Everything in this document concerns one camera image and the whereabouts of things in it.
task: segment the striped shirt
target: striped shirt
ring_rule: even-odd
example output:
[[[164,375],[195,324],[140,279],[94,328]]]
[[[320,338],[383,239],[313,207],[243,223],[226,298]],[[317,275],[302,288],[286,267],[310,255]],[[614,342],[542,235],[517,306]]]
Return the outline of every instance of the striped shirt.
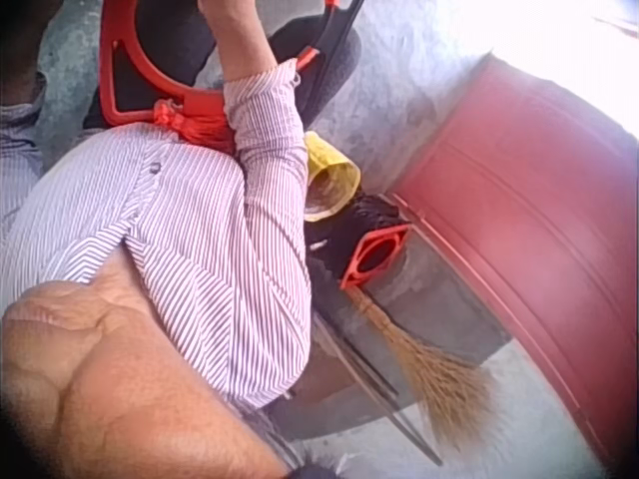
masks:
[[[0,309],[42,282],[91,281],[123,243],[169,338],[225,400],[253,409],[285,392],[311,342],[295,66],[225,86],[237,159],[133,124],[38,181],[42,93],[3,107]]]

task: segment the yellow container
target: yellow container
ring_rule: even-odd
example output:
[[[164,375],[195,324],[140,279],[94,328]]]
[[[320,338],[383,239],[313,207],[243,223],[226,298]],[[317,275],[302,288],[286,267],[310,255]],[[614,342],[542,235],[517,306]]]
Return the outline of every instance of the yellow container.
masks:
[[[305,134],[309,149],[309,191],[305,220],[318,222],[338,213],[359,187],[361,172],[355,163],[315,132]]]

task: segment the shirt sleeve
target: shirt sleeve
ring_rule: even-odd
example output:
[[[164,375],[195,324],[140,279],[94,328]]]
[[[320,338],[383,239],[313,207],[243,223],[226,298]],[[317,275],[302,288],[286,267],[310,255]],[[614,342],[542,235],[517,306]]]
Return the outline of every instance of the shirt sleeve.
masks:
[[[297,322],[298,334],[310,337],[304,241],[309,157],[295,103],[299,81],[291,60],[225,85],[225,101],[246,173],[245,214],[253,246],[278,302]]]
[[[43,173],[42,153],[34,139],[46,89],[40,73],[37,88],[33,103],[0,107],[0,243]]]

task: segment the red tassel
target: red tassel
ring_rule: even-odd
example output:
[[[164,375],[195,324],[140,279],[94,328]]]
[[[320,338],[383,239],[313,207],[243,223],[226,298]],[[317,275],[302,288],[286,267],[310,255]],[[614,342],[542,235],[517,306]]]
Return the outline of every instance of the red tassel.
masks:
[[[236,150],[234,132],[224,113],[185,117],[179,107],[168,100],[158,100],[153,108],[153,122],[170,128],[187,142],[233,155]]]

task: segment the broom bristles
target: broom bristles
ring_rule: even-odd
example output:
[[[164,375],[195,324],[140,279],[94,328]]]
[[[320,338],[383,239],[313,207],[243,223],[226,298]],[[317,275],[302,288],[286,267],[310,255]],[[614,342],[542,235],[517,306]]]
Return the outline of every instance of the broom bristles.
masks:
[[[361,289],[346,292],[388,342],[437,441],[457,450],[476,445],[491,413],[487,371],[413,338]]]

